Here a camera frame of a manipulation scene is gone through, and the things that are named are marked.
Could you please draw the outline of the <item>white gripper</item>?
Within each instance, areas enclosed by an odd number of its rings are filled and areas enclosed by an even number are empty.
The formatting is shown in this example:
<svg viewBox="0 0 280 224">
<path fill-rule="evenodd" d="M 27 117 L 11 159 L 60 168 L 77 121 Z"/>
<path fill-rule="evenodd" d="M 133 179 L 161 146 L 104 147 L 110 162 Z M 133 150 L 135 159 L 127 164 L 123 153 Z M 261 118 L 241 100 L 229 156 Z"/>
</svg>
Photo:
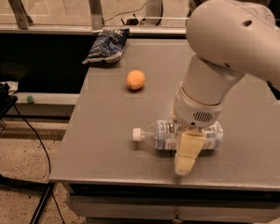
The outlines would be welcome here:
<svg viewBox="0 0 280 224">
<path fill-rule="evenodd" d="M 170 119 L 179 122 L 186 127 L 206 128 L 212 126 L 221 114 L 223 104 L 203 105 L 191 99 L 179 83 L 175 95 L 174 111 L 170 113 Z M 175 154 L 175 173 L 187 175 L 199 156 L 205 142 L 202 131 L 188 130 L 177 137 Z"/>
</svg>

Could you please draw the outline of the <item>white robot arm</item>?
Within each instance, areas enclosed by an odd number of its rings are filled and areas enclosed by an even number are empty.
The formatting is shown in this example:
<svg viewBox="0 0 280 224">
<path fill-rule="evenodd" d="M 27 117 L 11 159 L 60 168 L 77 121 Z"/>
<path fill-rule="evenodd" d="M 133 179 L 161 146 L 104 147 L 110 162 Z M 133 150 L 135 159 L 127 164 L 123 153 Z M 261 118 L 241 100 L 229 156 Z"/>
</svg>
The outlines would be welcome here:
<svg viewBox="0 0 280 224">
<path fill-rule="evenodd" d="M 191 12 L 186 35 L 194 55 L 173 109 L 185 127 L 177 134 L 178 175 L 191 171 L 206 141 L 203 129 L 217 124 L 226 95 L 244 75 L 280 91 L 280 28 L 265 6 L 208 0 Z"/>
</svg>

